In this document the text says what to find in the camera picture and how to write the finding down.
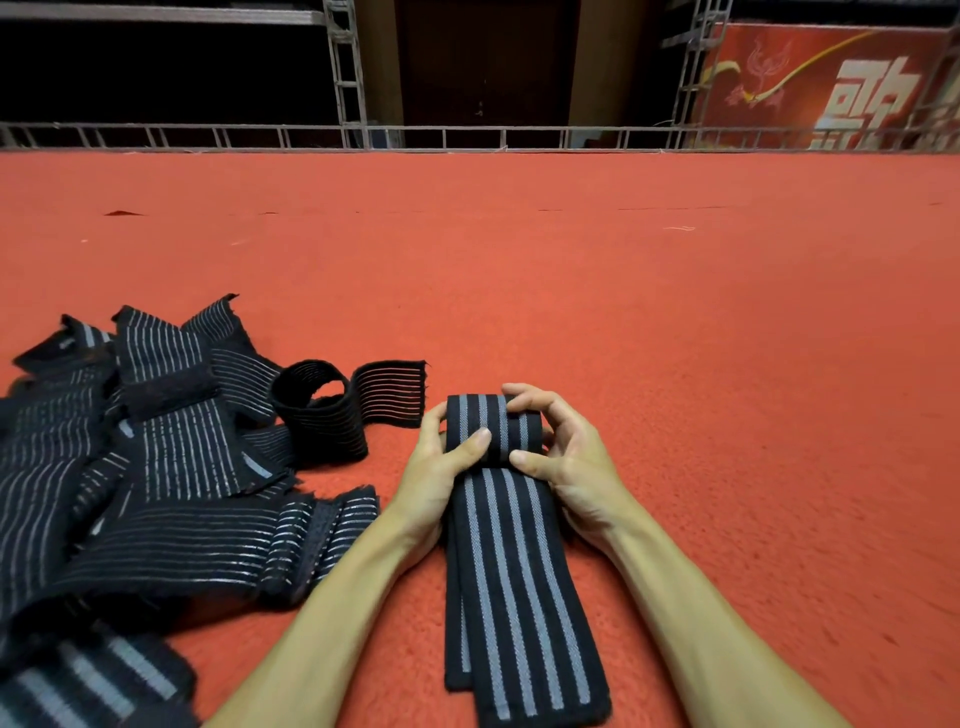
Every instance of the hand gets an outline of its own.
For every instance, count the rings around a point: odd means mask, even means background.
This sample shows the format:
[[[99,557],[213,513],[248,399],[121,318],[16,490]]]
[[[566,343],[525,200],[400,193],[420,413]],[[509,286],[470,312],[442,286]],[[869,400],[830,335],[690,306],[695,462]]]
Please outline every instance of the hand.
[[[384,512],[398,520],[410,554],[409,569],[420,561],[440,538],[440,518],[453,491],[453,478],[474,465],[490,446],[490,431],[481,427],[456,449],[444,452],[446,442],[440,423],[446,418],[446,402],[423,415],[420,439],[407,461],[396,495]]]
[[[530,384],[504,384],[516,395],[510,412],[542,412],[553,432],[544,431],[547,455],[514,450],[510,462],[522,473],[546,480],[564,503],[566,518],[588,542],[610,554],[610,536],[639,504],[624,487],[600,433],[555,392]]]

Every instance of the dark doorway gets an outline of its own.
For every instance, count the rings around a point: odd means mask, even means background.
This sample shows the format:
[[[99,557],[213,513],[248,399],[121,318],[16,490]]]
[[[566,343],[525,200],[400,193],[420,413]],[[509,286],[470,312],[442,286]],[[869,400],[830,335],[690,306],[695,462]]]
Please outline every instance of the dark doorway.
[[[578,0],[396,0],[404,123],[565,125],[578,15]]]

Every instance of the left hand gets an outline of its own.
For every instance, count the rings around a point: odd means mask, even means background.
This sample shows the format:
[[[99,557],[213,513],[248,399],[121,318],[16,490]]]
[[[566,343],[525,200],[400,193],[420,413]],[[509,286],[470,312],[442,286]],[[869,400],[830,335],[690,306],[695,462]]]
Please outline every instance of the left hand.
[[[423,415],[420,439],[407,461],[396,495],[384,516],[396,519],[410,553],[409,569],[420,561],[440,538],[440,518],[453,491],[453,479],[474,465],[490,446],[490,431],[481,427],[450,452],[444,452],[445,435],[440,423],[446,418],[446,402]]]

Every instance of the orange carpet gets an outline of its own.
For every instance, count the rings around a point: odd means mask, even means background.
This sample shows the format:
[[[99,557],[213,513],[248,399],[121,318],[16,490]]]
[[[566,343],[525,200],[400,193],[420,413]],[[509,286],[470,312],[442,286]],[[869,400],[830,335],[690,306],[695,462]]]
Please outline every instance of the orange carpet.
[[[857,726],[960,725],[957,158],[0,158],[0,360],[62,312],[181,322],[227,293],[289,364],[426,358],[428,404],[527,380]],[[105,216],[114,210],[137,216]],[[0,378],[14,375],[4,363]],[[389,498],[416,433],[307,476]],[[622,584],[570,569],[611,726],[682,713]],[[397,584],[343,726],[470,726],[443,687],[444,558]],[[211,715],[292,614],[172,640]]]

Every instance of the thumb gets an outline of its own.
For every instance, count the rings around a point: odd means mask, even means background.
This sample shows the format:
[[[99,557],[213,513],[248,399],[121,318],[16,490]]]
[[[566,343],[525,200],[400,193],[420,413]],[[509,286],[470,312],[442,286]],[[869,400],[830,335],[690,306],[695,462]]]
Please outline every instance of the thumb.
[[[483,457],[483,453],[490,446],[490,437],[490,431],[481,427],[464,442],[444,455],[444,459],[456,469],[457,473],[462,473]]]
[[[537,455],[535,452],[525,452],[521,449],[515,449],[510,453],[511,465],[521,473],[551,482],[556,482],[558,479],[561,460],[562,458],[559,457]]]

